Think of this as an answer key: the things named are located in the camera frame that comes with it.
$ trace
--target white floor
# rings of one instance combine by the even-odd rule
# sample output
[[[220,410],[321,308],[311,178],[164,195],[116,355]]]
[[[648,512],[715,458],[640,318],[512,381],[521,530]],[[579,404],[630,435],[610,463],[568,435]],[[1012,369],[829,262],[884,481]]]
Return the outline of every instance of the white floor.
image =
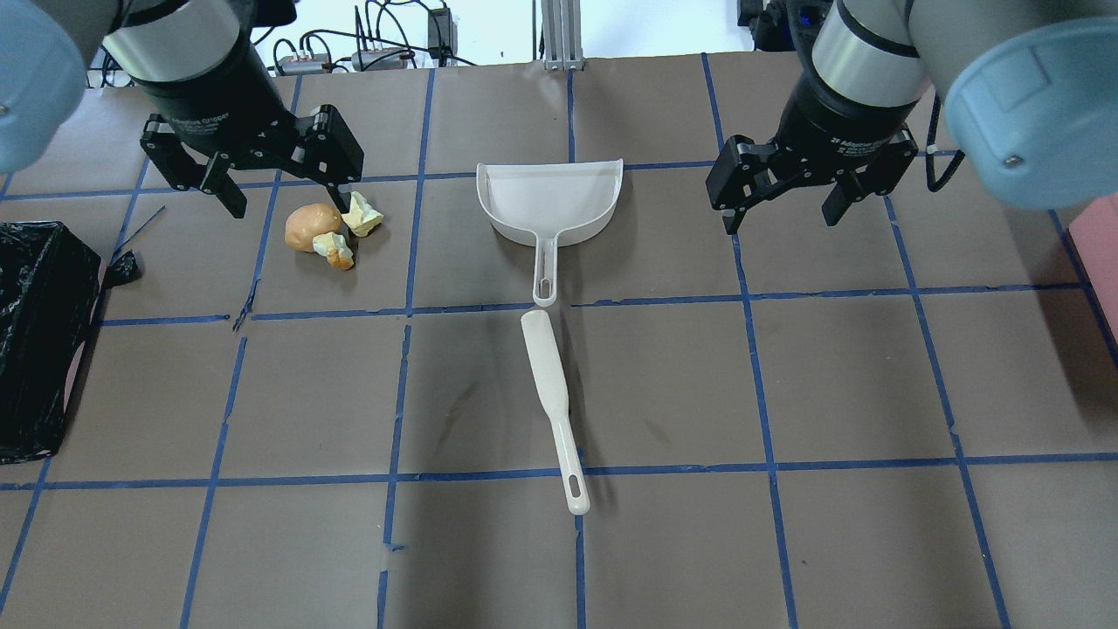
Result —
[[[458,27],[458,56],[475,64],[522,63],[533,58],[539,41],[539,20],[532,29],[537,0],[448,0]],[[430,0],[428,6],[438,6]],[[312,29],[352,32],[353,7],[359,2],[304,0],[296,6],[294,23],[277,28],[257,46],[272,65],[272,49],[280,38],[297,45]],[[749,30],[737,26],[737,0],[582,0],[582,49],[586,57],[647,57],[751,50]],[[376,19],[377,8],[370,6]],[[392,7],[413,45],[426,47],[427,16],[417,4]],[[258,29],[256,37],[263,35]],[[400,41],[396,25],[386,16],[381,36]],[[354,40],[323,35],[334,58],[349,57]],[[281,47],[280,56],[287,48]]]

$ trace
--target pink object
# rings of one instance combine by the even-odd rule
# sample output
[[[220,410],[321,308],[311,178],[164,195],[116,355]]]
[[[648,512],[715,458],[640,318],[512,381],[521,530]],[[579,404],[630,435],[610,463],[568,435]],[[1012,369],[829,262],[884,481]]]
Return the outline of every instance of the pink object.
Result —
[[[1071,237],[1110,330],[1118,334],[1118,194],[1088,206],[1071,221]]]

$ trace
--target white dustpan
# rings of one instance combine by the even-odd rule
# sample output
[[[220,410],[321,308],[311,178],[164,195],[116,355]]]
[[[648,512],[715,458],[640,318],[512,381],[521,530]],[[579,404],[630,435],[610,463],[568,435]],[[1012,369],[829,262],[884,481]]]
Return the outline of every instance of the white dustpan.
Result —
[[[580,242],[609,222],[622,189],[622,160],[537,165],[477,164],[477,198],[493,228],[536,247],[532,299],[556,301],[558,247]]]

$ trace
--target robotic arm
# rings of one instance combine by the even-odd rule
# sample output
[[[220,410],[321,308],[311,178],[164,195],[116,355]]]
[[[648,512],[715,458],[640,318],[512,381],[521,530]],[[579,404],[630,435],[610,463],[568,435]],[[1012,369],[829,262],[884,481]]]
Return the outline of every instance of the robotic arm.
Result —
[[[254,26],[294,19],[291,0],[87,0],[79,9],[4,0],[4,54],[25,58],[0,64],[0,171],[42,153],[80,101],[87,60],[104,40],[159,112],[140,143],[172,187],[216,196],[240,218],[247,201],[229,169],[278,168],[322,183],[347,211],[338,188],[361,177],[364,152],[333,106],[288,112],[249,38]]]
[[[815,38],[822,3],[788,2],[804,73],[776,135],[730,136],[707,178],[728,234],[792,188],[834,183],[827,225],[892,191],[919,150],[904,120],[929,83],[1002,201],[1046,209],[1118,190],[1118,2],[835,0]]]

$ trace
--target dustpan handle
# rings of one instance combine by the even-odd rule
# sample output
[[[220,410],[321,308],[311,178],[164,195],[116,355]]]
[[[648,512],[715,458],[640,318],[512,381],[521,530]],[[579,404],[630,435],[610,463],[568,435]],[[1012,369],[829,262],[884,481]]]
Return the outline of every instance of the dustpan handle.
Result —
[[[536,238],[536,273],[532,278],[532,301],[548,306],[556,302],[559,239]]]

